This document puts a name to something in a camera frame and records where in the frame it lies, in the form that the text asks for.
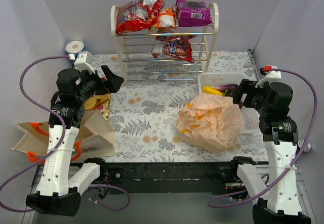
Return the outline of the peach plastic grocery bag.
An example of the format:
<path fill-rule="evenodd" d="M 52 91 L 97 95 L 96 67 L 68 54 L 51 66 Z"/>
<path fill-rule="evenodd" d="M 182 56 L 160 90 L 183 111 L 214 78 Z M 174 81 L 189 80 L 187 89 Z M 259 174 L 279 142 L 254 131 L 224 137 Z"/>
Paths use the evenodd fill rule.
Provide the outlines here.
<path fill-rule="evenodd" d="M 205 93 L 180 109 L 176 125 L 181 140 L 213 153 L 229 150 L 241 127 L 241 110 L 231 97 Z"/>

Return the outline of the large red snack bag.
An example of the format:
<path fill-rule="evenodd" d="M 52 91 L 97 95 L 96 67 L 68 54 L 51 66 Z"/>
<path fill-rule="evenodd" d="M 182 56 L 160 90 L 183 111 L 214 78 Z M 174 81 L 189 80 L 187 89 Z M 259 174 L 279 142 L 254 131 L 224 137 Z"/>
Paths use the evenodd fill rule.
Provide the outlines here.
<path fill-rule="evenodd" d="M 156 22 L 164 5 L 164 0 L 137 0 L 121 6 L 116 17 L 116 34 L 147 29 Z"/>

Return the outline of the orange snack packet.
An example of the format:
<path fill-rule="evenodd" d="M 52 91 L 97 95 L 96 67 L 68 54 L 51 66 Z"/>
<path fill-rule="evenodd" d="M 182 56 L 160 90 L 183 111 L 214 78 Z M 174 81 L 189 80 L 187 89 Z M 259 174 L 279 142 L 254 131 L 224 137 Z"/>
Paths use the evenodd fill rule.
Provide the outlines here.
<path fill-rule="evenodd" d="M 172 28 L 176 29 L 176 15 L 173 8 L 162 9 L 157 20 L 148 28 L 148 32 L 152 33 L 156 29 Z"/>

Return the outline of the purple snack bag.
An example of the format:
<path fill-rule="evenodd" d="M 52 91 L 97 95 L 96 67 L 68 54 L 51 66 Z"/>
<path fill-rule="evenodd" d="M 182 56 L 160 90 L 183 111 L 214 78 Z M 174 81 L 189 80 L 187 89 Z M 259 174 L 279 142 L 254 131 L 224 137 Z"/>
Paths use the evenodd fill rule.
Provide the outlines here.
<path fill-rule="evenodd" d="M 176 0 L 176 18 L 180 27 L 201 27 L 210 25 L 211 13 L 205 2 Z"/>

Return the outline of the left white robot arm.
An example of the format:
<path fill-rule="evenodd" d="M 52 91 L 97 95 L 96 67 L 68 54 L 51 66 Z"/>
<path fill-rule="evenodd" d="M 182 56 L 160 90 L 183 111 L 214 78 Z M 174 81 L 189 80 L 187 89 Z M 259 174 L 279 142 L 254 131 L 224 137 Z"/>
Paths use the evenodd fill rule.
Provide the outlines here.
<path fill-rule="evenodd" d="M 106 65 L 101 69 L 105 78 L 86 69 L 70 68 L 58 73 L 58 92 L 52 98 L 49 118 L 49 156 L 35 193 L 26 197 L 26 205 L 39 213 L 75 216 L 88 186 L 108 178 L 105 161 L 98 157 L 88 158 L 72 178 L 68 177 L 74 142 L 85 114 L 84 103 L 94 95 L 118 92 L 124 82 Z"/>

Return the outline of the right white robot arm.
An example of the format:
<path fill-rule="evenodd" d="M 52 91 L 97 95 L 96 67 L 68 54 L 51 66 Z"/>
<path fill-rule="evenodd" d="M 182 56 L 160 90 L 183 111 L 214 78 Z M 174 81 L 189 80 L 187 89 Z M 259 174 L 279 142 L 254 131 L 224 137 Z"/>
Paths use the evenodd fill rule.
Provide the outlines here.
<path fill-rule="evenodd" d="M 244 183 L 254 200 L 254 223 L 311 223 L 301 208 L 296 182 L 296 156 L 298 130 L 288 116 L 293 97 L 290 86 L 281 82 L 257 82 L 243 79 L 231 92 L 233 103 L 253 108 L 259 113 L 259 129 L 268 156 L 269 190 L 257 176 L 251 158 L 234 157 L 231 161 L 236 175 Z"/>

